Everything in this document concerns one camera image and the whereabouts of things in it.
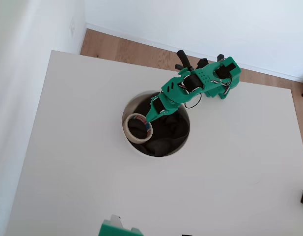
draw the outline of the black fabric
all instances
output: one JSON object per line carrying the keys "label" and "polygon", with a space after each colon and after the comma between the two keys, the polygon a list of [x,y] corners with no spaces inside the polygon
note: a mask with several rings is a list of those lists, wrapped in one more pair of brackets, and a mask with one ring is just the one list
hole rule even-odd
{"label": "black fabric", "polygon": [[[151,98],[155,95],[157,93],[142,101],[134,113],[146,116],[150,110]],[[131,144],[142,153],[157,157],[166,156],[177,149],[187,139],[190,131],[188,119],[182,115],[180,109],[151,122],[153,135],[150,140],[143,144]]]}
{"label": "black fabric", "polygon": [[147,138],[147,129],[145,124],[139,119],[129,119],[128,129],[136,138],[145,139]]}

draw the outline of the circular hole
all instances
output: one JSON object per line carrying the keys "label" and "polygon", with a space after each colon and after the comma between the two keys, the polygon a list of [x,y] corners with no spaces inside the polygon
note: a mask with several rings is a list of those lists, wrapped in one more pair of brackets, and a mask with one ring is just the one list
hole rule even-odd
{"label": "circular hole", "polygon": [[[159,94],[159,91],[146,91],[133,97],[126,105],[122,124],[133,113],[146,116],[150,110],[151,98]],[[152,136],[142,144],[135,144],[127,139],[131,146],[139,152],[152,157],[165,157],[176,153],[185,144],[190,131],[190,119],[183,105],[169,115],[162,116],[152,122]],[[128,123],[129,130],[137,137],[145,137],[146,128],[138,121]]]}

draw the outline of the white wall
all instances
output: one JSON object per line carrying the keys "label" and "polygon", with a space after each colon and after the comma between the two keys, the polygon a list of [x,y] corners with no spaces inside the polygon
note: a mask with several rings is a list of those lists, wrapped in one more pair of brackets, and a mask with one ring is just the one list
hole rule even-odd
{"label": "white wall", "polygon": [[303,81],[303,0],[85,0],[95,30]]}
{"label": "white wall", "polygon": [[[69,33],[74,17],[75,33]],[[79,53],[83,0],[0,0],[0,236],[4,235],[51,50]]]}

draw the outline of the wooden floor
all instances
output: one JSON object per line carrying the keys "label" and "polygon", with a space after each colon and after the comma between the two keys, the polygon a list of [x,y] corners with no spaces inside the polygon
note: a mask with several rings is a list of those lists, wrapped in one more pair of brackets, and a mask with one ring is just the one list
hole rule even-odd
{"label": "wooden floor", "polygon": [[[174,70],[180,60],[175,52],[147,46],[126,39],[87,29],[81,55],[130,64]],[[199,58],[189,57],[196,67]],[[260,85],[290,89],[303,141],[303,83],[242,69],[240,80]]]}

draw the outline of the green object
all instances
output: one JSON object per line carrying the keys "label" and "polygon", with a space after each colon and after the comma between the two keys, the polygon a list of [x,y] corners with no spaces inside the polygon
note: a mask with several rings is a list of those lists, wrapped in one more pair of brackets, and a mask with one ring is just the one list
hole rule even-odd
{"label": "green object", "polygon": [[[217,75],[216,70],[221,67],[231,67],[227,78],[220,79]],[[241,72],[241,69],[232,57],[228,57],[212,64],[207,64],[203,66],[203,68],[196,70],[193,70],[191,66],[189,68],[183,68],[179,72],[180,77],[170,79],[164,86],[162,86],[162,92],[157,96],[152,97],[150,103],[151,109],[147,114],[147,121],[152,122],[161,116],[171,115],[182,103],[189,102],[200,93],[205,93],[207,97],[215,97],[216,95],[219,95],[221,99],[225,99],[229,90],[236,87],[239,83]],[[197,87],[193,91],[187,91],[183,82],[188,76],[196,77],[196,80],[199,78],[203,85],[201,87]],[[161,111],[159,108],[157,109],[154,103],[156,99],[159,99],[163,105],[161,107],[164,107],[164,109],[160,109]]]}
{"label": "green object", "polygon": [[111,220],[103,221],[99,236],[143,236],[143,234],[136,228],[124,229],[120,217],[112,215]]}

